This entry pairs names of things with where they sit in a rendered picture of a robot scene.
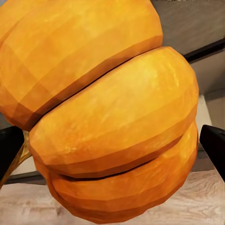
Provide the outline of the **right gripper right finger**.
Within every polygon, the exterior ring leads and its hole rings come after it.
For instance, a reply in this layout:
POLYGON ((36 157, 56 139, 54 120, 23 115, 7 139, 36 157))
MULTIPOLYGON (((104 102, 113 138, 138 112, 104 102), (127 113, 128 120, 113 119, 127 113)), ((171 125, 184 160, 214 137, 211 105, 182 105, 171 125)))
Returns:
POLYGON ((225 130, 203 125, 199 141, 225 182, 225 130))

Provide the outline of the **pumpkin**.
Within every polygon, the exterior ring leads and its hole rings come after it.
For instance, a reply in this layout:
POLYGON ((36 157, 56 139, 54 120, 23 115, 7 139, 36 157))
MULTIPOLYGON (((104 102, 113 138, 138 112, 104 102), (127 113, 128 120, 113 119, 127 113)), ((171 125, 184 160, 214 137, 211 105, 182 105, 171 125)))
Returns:
POLYGON ((0 7, 0 112, 72 215, 126 222, 163 204, 197 158, 195 71, 161 46, 150 0, 8 0, 0 7))

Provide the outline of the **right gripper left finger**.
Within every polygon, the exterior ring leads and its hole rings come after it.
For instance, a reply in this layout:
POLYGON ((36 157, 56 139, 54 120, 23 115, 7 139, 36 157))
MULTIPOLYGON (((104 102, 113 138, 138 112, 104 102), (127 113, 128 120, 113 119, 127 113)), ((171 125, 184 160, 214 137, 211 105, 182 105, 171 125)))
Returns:
POLYGON ((0 181, 24 143, 23 130, 11 126, 0 130, 0 181))

